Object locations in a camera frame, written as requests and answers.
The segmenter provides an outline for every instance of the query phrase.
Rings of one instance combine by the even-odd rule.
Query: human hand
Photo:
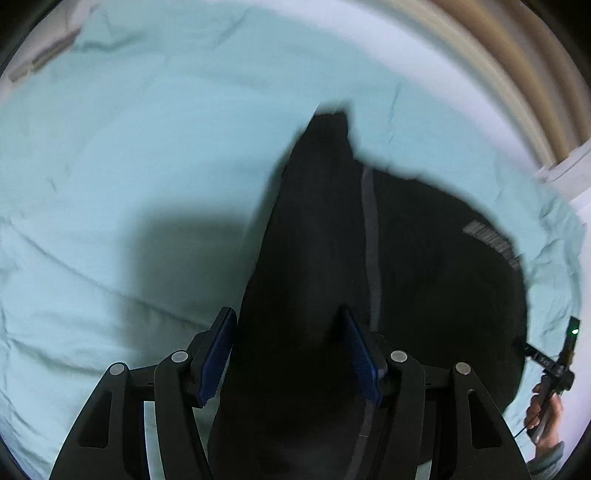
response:
[[[531,397],[530,407],[525,412],[524,425],[528,430],[538,426],[540,424],[540,418],[538,417],[542,407],[540,405],[540,393],[541,384],[537,384],[532,390],[534,395]],[[544,456],[553,447],[560,442],[559,429],[562,422],[562,416],[564,407],[562,405],[562,399],[559,395],[554,394],[550,398],[550,418],[546,423],[544,433],[535,447],[535,457],[539,458]]]

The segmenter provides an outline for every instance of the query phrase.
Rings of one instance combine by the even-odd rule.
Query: black cloth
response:
[[[346,115],[315,116],[285,167],[209,440],[214,478],[342,479],[365,400],[336,315],[347,305],[425,365],[471,364],[499,409],[524,365],[510,244],[461,200],[354,159]]]

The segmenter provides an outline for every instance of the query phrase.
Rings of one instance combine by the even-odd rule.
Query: wrinkled fabric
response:
[[[528,339],[559,352],[579,311],[582,227],[470,121],[264,9],[105,0],[0,108],[0,433],[33,480],[111,363],[155,363],[239,309],[272,174],[320,104],[348,108],[371,166],[452,192],[511,237]],[[526,364],[505,410],[515,433],[540,374]],[[215,411],[198,412],[204,437]],[[147,439],[157,452],[153,417]]]

